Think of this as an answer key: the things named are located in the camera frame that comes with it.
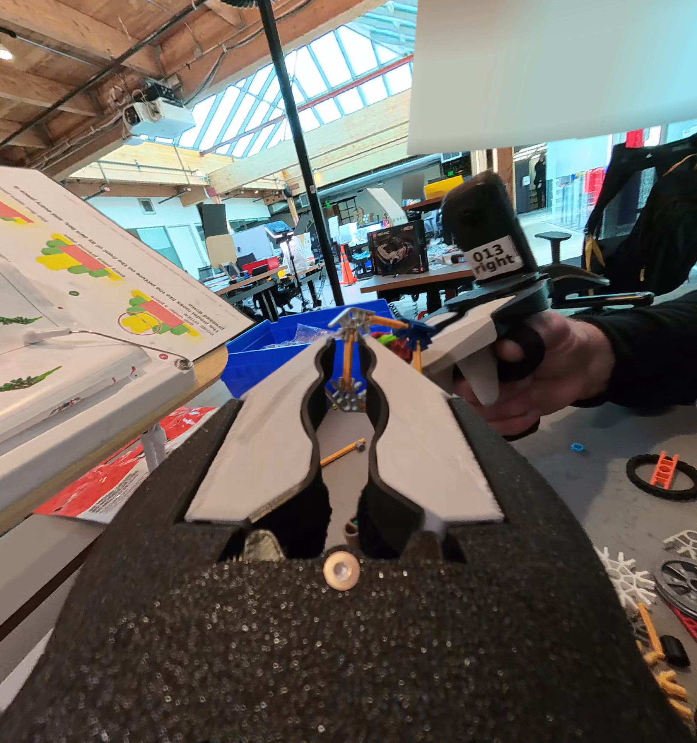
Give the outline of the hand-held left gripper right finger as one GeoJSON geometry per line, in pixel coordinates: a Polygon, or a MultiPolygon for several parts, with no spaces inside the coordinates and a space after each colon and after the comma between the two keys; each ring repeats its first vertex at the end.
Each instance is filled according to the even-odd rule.
{"type": "Polygon", "coordinates": [[[388,407],[375,446],[381,484],[420,508],[423,529],[503,522],[451,397],[376,339],[364,342],[374,361],[368,380],[388,407]]]}

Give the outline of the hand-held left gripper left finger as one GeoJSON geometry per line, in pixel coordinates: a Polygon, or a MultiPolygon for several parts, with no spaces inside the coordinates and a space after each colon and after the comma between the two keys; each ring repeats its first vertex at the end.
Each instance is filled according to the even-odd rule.
{"type": "Polygon", "coordinates": [[[309,404],[325,415],[335,340],[320,337],[251,388],[185,514],[185,521],[254,523],[316,477],[319,451],[309,404]]]}

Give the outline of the multicolour toy model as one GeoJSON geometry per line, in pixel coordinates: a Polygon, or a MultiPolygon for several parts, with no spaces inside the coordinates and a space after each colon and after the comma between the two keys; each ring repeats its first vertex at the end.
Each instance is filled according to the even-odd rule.
{"type": "Polygon", "coordinates": [[[343,458],[344,456],[352,453],[352,452],[362,452],[364,451],[366,447],[366,439],[360,438],[351,444],[339,449],[338,451],[335,451],[334,453],[326,456],[325,458],[321,459],[320,466],[321,467],[327,467],[329,464],[334,463],[335,461],[343,458]]]}

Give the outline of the orange rod blue connector frame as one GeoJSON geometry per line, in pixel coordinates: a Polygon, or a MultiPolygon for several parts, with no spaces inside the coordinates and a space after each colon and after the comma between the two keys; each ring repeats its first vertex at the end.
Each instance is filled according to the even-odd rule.
{"type": "Polygon", "coordinates": [[[343,343],[341,374],[330,382],[326,395],[335,409],[344,413],[362,413],[366,410],[366,386],[353,376],[354,350],[363,336],[372,333],[378,326],[389,331],[395,340],[404,340],[405,348],[411,353],[413,367],[421,373],[422,351],[428,349],[438,329],[419,320],[399,320],[381,317],[374,312],[353,307],[347,308],[328,323],[334,338],[343,343]]]}

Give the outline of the black toy car box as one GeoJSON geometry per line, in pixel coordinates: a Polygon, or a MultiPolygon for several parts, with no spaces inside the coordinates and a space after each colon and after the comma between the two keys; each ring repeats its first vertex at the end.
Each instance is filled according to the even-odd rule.
{"type": "Polygon", "coordinates": [[[420,220],[370,233],[369,252],[376,276],[429,271],[425,226],[420,220]]]}

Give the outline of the blue plastic bin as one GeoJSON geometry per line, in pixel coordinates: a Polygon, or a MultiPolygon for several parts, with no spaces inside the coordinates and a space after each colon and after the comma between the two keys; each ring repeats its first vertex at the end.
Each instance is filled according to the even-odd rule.
{"type": "MultiPolygon", "coordinates": [[[[390,307],[385,300],[358,302],[353,307],[362,308],[374,312],[381,317],[393,319],[390,307]]],[[[292,346],[263,350],[265,345],[291,339],[295,334],[295,328],[298,323],[330,329],[328,323],[333,321],[335,316],[347,308],[349,308],[349,305],[298,313],[281,317],[276,322],[264,320],[251,329],[246,330],[243,334],[227,343],[228,360],[221,376],[222,382],[227,386],[233,397],[241,398],[252,387],[263,381],[279,367],[286,364],[309,346],[292,346]]],[[[336,339],[335,365],[331,381],[340,376],[342,361],[343,343],[339,339],[336,339]]],[[[353,361],[353,376],[355,380],[366,385],[365,377],[361,372],[359,351],[357,349],[354,350],[353,361]]],[[[327,389],[330,388],[330,382],[326,383],[327,389]]]]}

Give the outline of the clear plastic bag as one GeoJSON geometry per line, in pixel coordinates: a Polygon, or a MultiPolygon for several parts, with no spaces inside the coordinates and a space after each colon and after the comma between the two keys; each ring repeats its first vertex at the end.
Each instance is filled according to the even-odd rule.
{"type": "Polygon", "coordinates": [[[335,338],[337,337],[337,334],[335,331],[332,331],[330,329],[323,329],[298,323],[295,328],[295,334],[291,339],[282,340],[279,342],[272,342],[271,344],[265,345],[263,347],[263,350],[292,346],[306,346],[312,344],[317,339],[320,339],[322,337],[335,338]]]}

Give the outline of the black hanging bag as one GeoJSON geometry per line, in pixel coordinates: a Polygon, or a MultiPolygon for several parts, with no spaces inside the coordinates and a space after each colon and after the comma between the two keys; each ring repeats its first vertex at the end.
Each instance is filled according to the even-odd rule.
{"type": "Polygon", "coordinates": [[[656,146],[612,148],[584,228],[582,268],[617,293],[662,296],[697,263],[697,132],[656,146]]]}

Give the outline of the white page holder clip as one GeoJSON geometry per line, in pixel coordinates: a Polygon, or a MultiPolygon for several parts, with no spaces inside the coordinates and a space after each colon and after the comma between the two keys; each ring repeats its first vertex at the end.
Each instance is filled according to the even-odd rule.
{"type": "Polygon", "coordinates": [[[87,330],[28,330],[0,341],[0,445],[150,371],[193,376],[193,362],[87,330]]]}

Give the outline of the white snowflake connector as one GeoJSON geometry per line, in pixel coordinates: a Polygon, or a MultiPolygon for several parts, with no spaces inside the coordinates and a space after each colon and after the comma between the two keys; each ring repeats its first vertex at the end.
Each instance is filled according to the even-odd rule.
{"type": "Polygon", "coordinates": [[[597,549],[596,554],[628,616],[637,615],[641,605],[650,607],[655,602],[656,583],[648,571],[636,568],[635,560],[626,559],[623,552],[613,556],[607,547],[597,549]]]}

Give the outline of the orange ladder connector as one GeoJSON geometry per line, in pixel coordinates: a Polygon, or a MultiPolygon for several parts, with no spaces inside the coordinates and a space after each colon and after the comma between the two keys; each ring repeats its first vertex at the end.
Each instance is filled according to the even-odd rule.
{"type": "Polygon", "coordinates": [[[662,490],[670,490],[675,479],[678,462],[678,455],[669,456],[665,451],[662,451],[651,475],[650,485],[662,490]]]}

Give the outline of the instruction booklet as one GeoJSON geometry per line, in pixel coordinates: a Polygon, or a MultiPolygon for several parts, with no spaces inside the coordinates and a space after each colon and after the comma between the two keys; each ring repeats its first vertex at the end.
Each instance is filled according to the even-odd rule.
{"type": "Polygon", "coordinates": [[[0,166],[0,341],[87,330],[192,362],[251,321],[44,174],[0,166]]]}

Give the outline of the grey fan connector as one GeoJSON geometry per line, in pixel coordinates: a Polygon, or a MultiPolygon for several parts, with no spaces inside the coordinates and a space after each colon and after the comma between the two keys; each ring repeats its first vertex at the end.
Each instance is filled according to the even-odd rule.
{"type": "Polygon", "coordinates": [[[687,529],[663,540],[663,547],[681,556],[697,561],[697,531],[687,529]]]}

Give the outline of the small black piece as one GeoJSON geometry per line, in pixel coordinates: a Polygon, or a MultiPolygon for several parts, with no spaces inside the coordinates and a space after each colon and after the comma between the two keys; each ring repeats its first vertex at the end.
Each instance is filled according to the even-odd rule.
{"type": "Polygon", "coordinates": [[[661,635],[659,637],[665,661],[670,666],[678,669],[686,669],[691,666],[691,661],[682,642],[672,635],[661,635]]]}

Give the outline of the white ceiling projector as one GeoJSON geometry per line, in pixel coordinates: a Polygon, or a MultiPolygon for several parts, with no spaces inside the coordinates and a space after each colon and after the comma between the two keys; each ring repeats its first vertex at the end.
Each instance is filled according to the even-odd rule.
{"type": "Polygon", "coordinates": [[[149,81],[124,108],[123,124],[132,136],[175,140],[195,126],[195,119],[171,88],[149,81]]]}

